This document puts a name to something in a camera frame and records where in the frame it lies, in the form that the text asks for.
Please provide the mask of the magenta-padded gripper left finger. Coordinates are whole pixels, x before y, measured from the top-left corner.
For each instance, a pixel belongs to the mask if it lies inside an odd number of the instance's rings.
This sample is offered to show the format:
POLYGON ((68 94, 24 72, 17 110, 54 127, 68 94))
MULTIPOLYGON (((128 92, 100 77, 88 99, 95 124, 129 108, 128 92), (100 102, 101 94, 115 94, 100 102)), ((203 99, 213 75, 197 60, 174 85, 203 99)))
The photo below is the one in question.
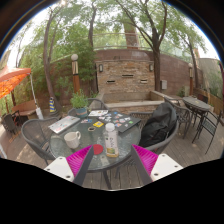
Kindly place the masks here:
POLYGON ((93 146, 90 145, 68 157, 56 158, 45 171, 81 186, 93 155, 93 146))

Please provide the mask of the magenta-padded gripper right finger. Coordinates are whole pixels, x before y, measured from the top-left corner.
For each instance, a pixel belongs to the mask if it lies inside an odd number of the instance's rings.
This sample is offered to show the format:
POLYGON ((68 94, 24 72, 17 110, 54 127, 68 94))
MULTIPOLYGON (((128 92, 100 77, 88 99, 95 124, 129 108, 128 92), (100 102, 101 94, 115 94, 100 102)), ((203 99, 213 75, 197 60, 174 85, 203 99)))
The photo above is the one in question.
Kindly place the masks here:
POLYGON ((167 154, 157 155, 137 145, 131 146, 131 155, 144 185, 182 169, 182 166, 167 154))

